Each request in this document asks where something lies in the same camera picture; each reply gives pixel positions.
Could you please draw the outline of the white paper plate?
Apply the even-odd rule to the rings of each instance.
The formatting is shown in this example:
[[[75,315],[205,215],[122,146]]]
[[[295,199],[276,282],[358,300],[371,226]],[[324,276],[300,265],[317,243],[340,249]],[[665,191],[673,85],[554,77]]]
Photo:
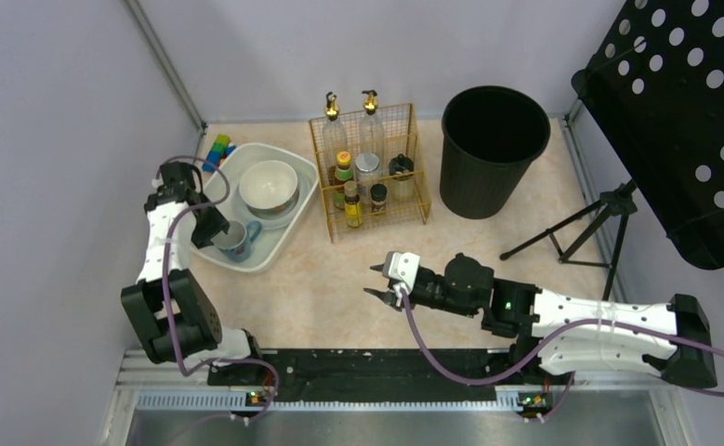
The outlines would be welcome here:
[[[308,198],[309,180],[300,172],[296,173],[296,177],[298,179],[296,201],[275,218],[255,216],[244,204],[240,192],[237,190],[233,193],[230,199],[230,209],[232,210],[233,215],[242,222],[260,222],[263,230],[278,230],[286,228],[295,219],[297,211]]]

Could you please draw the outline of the blue ceramic mug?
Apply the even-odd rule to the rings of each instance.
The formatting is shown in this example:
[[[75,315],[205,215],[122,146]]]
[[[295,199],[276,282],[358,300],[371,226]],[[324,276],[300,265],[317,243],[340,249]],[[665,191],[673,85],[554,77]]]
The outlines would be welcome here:
[[[252,255],[252,244],[261,231],[260,221],[252,220],[244,223],[231,220],[229,227],[214,236],[211,242],[228,260],[240,263]]]

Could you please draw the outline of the white bowl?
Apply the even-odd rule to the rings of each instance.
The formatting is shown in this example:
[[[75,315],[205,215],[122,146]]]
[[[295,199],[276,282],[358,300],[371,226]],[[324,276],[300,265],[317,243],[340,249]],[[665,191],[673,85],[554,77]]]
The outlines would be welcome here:
[[[253,216],[275,219],[296,206],[298,187],[299,178],[291,165],[269,160],[246,169],[239,181],[238,191]]]

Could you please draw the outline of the small yellow label bottle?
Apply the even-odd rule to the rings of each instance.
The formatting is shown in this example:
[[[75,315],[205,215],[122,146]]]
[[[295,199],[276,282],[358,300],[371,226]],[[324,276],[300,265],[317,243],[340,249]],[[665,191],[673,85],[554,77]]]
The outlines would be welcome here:
[[[344,210],[347,225],[353,229],[359,228],[362,225],[361,197],[359,185],[354,180],[344,184]]]

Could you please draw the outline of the small dark spice jar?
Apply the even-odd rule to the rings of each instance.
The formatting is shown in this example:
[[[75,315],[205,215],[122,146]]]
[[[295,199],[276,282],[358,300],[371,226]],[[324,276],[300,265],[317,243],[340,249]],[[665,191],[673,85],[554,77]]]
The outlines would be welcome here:
[[[371,213],[383,216],[387,209],[388,188],[383,183],[374,184],[370,190]]]

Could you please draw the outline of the yellow cap sauce bottle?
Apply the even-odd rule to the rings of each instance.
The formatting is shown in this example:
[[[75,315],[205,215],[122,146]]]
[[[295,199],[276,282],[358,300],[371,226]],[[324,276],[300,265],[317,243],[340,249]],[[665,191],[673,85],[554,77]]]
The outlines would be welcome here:
[[[334,170],[333,203],[336,209],[345,209],[344,185],[353,179],[352,155],[348,151],[339,151],[336,155],[336,166]]]

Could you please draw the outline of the black lid round jar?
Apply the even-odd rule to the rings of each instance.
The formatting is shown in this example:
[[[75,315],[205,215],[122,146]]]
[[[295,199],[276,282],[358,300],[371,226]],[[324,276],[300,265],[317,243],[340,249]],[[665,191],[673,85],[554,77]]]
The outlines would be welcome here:
[[[389,161],[388,174],[392,177],[390,193],[399,201],[410,199],[415,192],[415,163],[412,158],[398,154]]]

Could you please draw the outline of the silver lid white can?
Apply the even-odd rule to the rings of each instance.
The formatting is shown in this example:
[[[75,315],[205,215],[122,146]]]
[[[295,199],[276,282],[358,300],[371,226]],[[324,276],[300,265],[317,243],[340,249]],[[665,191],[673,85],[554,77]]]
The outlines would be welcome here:
[[[380,157],[374,152],[361,152],[354,162],[354,178],[364,204],[371,202],[369,189],[380,178],[380,169]]]

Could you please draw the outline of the clear gold-top oil bottle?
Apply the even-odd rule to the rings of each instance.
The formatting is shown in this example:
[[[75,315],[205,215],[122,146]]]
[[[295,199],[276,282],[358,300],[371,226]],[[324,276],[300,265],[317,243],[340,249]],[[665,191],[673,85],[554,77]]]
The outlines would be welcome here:
[[[373,89],[363,90],[366,96],[363,101],[364,116],[360,120],[359,136],[365,152],[371,152],[382,161],[385,151],[385,128],[377,114],[377,92]]]

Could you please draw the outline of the dark sauce glass bottle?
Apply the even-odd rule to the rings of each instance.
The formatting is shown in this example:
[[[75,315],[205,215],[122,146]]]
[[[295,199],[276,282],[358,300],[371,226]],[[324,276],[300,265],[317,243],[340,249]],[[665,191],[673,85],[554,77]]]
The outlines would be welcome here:
[[[323,145],[327,151],[330,163],[330,173],[333,174],[337,166],[337,155],[347,146],[347,131],[339,120],[339,107],[336,103],[337,95],[329,91],[325,95],[324,116],[327,120],[323,126]]]

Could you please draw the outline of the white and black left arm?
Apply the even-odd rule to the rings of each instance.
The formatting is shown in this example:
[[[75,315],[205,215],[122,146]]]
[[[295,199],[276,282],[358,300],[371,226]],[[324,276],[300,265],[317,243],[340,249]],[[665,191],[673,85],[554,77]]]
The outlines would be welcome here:
[[[245,329],[227,330],[202,286],[191,272],[192,248],[210,246],[230,222],[207,197],[197,167],[199,158],[177,155],[156,170],[154,191],[144,204],[148,241],[135,282],[120,302],[147,358],[175,363],[189,376],[205,365],[260,364],[255,338]]]

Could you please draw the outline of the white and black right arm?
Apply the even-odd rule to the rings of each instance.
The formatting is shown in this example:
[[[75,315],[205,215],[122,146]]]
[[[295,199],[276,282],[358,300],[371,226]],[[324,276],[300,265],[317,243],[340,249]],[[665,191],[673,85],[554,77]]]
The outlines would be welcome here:
[[[457,254],[442,274],[413,253],[392,251],[373,271],[388,281],[367,292],[398,311],[417,306],[472,318],[492,335],[511,338],[509,354],[546,374],[631,372],[680,387],[717,386],[709,321],[698,299],[674,295],[663,304],[630,305],[562,295],[495,277]]]

